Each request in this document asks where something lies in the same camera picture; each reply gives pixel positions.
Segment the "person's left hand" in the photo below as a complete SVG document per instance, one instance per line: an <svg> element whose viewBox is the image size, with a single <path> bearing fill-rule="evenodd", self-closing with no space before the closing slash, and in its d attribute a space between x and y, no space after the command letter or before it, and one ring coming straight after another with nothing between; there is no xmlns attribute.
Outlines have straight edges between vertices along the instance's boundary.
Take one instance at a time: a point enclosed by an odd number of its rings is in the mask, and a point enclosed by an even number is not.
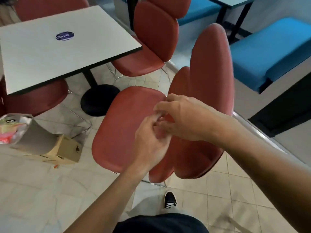
<svg viewBox="0 0 311 233"><path fill-rule="evenodd" d="M135 133L133 164L145 173L149 172L165 156L169 147L172 135L164 134L162 138L157 138L154 126L161 114L153 114L146 117Z"/></svg>

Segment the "black round table base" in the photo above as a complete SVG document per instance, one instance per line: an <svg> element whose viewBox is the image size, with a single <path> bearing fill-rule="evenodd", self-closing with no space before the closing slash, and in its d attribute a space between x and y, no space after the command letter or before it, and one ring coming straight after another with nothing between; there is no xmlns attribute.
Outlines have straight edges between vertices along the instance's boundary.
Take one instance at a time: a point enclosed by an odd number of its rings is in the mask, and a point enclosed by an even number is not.
<svg viewBox="0 0 311 233"><path fill-rule="evenodd" d="M93 117L104 116L119 92L117 87L107 84L92 87L82 96L81 109Z"/></svg>

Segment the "cardboard box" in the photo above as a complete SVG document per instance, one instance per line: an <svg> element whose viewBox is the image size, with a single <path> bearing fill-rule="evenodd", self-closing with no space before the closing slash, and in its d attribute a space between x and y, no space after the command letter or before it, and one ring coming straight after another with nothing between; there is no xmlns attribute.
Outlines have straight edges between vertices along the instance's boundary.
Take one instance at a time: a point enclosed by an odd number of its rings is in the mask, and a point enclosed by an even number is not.
<svg viewBox="0 0 311 233"><path fill-rule="evenodd" d="M80 159L82 145L72 138L59 134L54 148L44 155L24 155L27 159L47 162L51 164L74 164Z"/></svg>

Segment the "shoe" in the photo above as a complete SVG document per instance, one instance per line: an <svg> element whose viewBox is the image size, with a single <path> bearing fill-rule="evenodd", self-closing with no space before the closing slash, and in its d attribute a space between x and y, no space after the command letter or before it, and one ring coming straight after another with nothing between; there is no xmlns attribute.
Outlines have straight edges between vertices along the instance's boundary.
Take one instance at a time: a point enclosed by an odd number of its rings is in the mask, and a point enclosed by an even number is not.
<svg viewBox="0 0 311 233"><path fill-rule="evenodd" d="M164 208L169 209L172 206L176 206L176 205L177 205L177 201L176 201L176 198L173 192L171 191L166 192L164 196Z"/></svg>

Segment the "white shoelace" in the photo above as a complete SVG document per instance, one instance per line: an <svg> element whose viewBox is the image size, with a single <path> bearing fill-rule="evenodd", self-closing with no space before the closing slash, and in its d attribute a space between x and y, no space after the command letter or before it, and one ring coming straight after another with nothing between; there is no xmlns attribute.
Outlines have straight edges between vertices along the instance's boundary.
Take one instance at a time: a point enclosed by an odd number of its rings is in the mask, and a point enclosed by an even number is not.
<svg viewBox="0 0 311 233"><path fill-rule="evenodd" d="M166 209L171 208L172 206L176 206L175 203L166 203Z"/></svg>

